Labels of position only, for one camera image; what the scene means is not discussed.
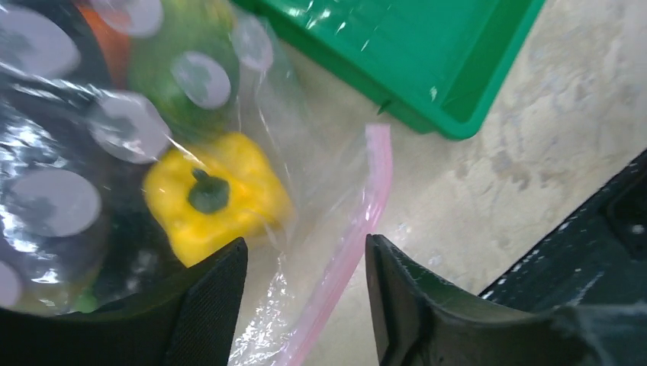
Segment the purple eggplant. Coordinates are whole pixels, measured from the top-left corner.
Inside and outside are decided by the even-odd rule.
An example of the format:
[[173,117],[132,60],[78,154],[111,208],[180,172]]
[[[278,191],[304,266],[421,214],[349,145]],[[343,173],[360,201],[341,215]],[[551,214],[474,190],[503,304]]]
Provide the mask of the purple eggplant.
[[75,1],[1,3],[1,305],[89,313],[181,269],[143,197],[170,132]]

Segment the yellow bell pepper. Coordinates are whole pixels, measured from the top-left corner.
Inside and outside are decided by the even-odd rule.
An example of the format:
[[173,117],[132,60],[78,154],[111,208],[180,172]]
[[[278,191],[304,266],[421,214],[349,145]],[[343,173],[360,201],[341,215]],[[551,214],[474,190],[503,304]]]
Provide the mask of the yellow bell pepper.
[[292,209],[269,158],[240,132],[170,149],[147,172],[143,195],[185,267],[239,237],[281,227]]

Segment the green orange mango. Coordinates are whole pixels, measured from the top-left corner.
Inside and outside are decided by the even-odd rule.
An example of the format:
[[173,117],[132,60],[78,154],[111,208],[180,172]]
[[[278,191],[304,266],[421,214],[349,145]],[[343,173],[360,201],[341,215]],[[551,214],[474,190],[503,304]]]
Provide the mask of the green orange mango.
[[163,23],[131,50],[127,83],[148,98],[173,135],[205,140],[232,115],[240,61],[230,39],[237,24],[228,1],[163,1]]

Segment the clear zip top bag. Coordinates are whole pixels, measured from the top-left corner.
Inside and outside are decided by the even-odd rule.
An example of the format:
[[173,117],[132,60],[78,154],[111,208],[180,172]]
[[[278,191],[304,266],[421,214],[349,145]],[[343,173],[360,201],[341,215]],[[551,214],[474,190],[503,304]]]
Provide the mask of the clear zip top bag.
[[300,365],[391,178],[229,1],[3,1],[1,363]]

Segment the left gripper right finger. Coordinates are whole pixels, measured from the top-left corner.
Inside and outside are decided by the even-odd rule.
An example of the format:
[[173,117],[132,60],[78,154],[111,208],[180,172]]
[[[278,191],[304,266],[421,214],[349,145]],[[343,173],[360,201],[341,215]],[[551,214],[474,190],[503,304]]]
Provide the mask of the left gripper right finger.
[[381,365],[644,365],[646,307],[564,306],[527,313],[477,297],[382,235],[365,240]]

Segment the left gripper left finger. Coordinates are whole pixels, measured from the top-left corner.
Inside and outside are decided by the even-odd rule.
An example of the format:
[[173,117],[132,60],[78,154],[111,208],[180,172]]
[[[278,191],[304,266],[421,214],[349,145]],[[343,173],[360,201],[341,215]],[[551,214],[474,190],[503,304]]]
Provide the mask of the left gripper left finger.
[[3,365],[226,365],[248,248],[235,239],[151,290],[93,313],[1,311]]

